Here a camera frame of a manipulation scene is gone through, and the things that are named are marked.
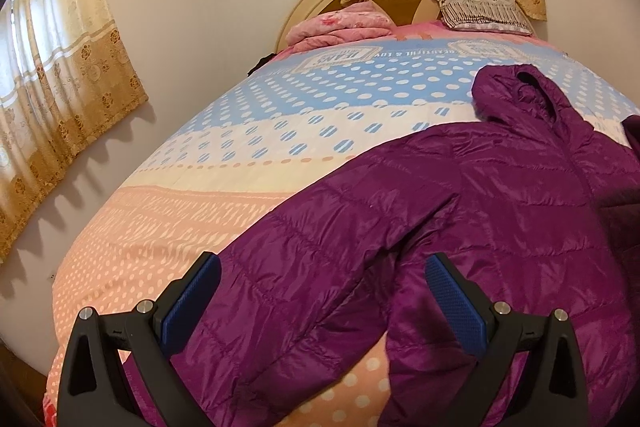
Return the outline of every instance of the polka dot bedspread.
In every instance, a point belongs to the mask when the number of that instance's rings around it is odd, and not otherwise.
[[[521,63],[537,66],[596,130],[626,144],[620,121],[638,108],[578,62],[537,39],[451,32],[438,23],[273,60],[212,102],[129,177],[62,262],[53,288],[61,347],[47,383],[48,425],[56,422],[64,349],[79,309],[113,313],[157,298],[202,251],[220,253],[355,155],[432,125],[475,121],[478,70]],[[281,425],[374,427],[390,394],[387,375],[383,337]]]

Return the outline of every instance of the patterned pillow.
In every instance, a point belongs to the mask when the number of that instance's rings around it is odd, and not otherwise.
[[[533,28],[516,0],[436,0],[452,30],[531,35]]]

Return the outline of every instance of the pink blanket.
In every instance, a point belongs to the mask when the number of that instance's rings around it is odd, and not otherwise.
[[[287,34],[286,56],[324,46],[375,39],[392,34],[396,24],[377,4],[366,1],[323,13],[293,26]]]

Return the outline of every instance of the jacket sleeve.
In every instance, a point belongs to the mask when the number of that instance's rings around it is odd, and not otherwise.
[[[386,330],[403,241],[454,200],[429,131],[382,144],[289,198],[220,253],[223,278],[174,357],[219,427],[271,426]]]

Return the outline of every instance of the purple jacket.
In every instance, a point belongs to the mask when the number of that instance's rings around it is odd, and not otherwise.
[[[629,207],[612,194],[640,186],[640,163],[533,66],[485,67],[473,96],[483,122],[382,144],[220,253],[220,289],[172,358],[218,427],[273,426],[385,330],[391,399],[379,425],[432,425],[474,367],[424,281],[439,251],[494,301],[540,315],[565,309],[593,426],[616,412],[638,379],[640,270],[625,258],[634,250],[612,249],[607,233],[617,236],[616,213],[624,221]],[[502,417],[523,363],[516,357],[486,425]],[[131,361],[126,369],[161,425]]]

